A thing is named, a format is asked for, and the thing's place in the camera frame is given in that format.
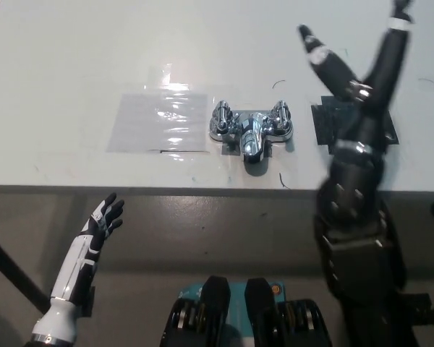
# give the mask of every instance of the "robotic arm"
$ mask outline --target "robotic arm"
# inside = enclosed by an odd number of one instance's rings
[[[115,200],[113,193],[102,201],[75,237],[51,292],[51,307],[35,324],[31,341],[25,347],[74,345],[77,319],[90,316],[94,296],[91,285],[101,248],[122,224],[117,218],[123,212],[124,201],[112,205]]]
[[[378,57],[362,81],[308,27],[299,27],[316,75],[357,110],[339,132],[315,216],[323,272],[341,303],[352,346],[418,346],[399,294],[406,282],[399,240],[377,192],[388,145],[384,116],[409,40],[409,3],[394,0]]]

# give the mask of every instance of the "chrome faucet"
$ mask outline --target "chrome faucet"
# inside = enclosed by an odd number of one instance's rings
[[[209,123],[209,135],[228,145],[239,144],[244,161],[258,163],[265,141],[285,142],[292,136],[291,113],[280,100],[269,111],[233,111],[222,100],[217,103]]]

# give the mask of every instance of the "white table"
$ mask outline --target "white table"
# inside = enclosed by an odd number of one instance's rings
[[[310,106],[327,90],[307,65],[297,26],[308,24],[355,72],[371,65],[390,0],[1,0],[0,187],[315,189],[326,175]],[[434,0],[416,1],[412,46],[391,116],[400,145],[382,188],[434,192]],[[142,93],[151,69],[232,108],[292,111],[263,175],[241,157],[108,153],[121,97]]]

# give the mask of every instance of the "faucet lever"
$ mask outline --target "faucet lever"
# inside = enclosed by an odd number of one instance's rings
[[[289,112],[288,104],[280,100],[273,107],[270,112],[270,118],[273,122],[274,128],[277,130],[286,130],[289,128],[289,121],[291,120],[291,112]]]
[[[217,103],[212,113],[212,118],[219,134],[226,134],[229,131],[229,121],[233,118],[233,113],[225,100]]]

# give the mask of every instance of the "plastic sheet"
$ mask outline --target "plastic sheet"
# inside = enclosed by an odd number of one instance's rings
[[[108,151],[204,151],[208,96],[171,83],[171,64],[148,79],[142,93],[123,94]]]

